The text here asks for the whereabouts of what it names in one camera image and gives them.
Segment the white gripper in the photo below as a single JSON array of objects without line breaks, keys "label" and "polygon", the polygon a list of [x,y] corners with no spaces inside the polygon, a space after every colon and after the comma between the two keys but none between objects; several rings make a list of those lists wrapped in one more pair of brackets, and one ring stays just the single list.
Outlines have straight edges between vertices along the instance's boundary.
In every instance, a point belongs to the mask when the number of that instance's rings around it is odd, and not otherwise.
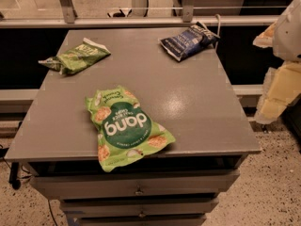
[{"label": "white gripper", "polygon": [[263,80],[254,119],[270,124],[301,94],[301,0],[293,0],[253,44],[260,48],[273,46],[276,57],[288,60],[277,69],[269,68]]}]

